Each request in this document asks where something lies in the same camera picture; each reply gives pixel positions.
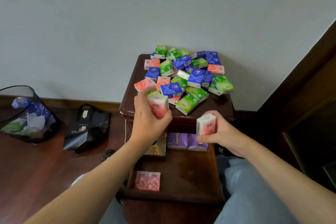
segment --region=jeans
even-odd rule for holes
[[[246,160],[218,155],[217,168],[227,199],[215,224],[298,224],[254,167]],[[123,210],[114,198],[100,224],[126,224]]]

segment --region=pile of tissue packs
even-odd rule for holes
[[[167,96],[168,103],[175,105],[186,116],[199,103],[206,101],[208,92],[220,96],[235,89],[225,76],[218,52],[190,54],[186,49],[168,49],[166,45],[157,45],[150,58],[145,60],[145,70],[148,70],[145,78],[153,83],[144,87],[156,83],[159,94]],[[163,85],[162,77],[171,78],[170,82],[166,80],[167,83]],[[134,85],[136,90],[140,90],[138,84],[143,81]]]
[[[1,131],[7,134],[42,138],[43,134],[56,122],[50,111],[42,104],[25,97],[17,97],[12,103],[15,109],[27,107],[21,117],[11,121]]]
[[[196,134],[169,132],[167,134],[167,148],[190,151],[207,151],[208,144],[197,142]]]

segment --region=mesh trash can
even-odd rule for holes
[[[0,90],[0,131],[28,143],[52,138],[61,121],[32,87],[17,85]]]

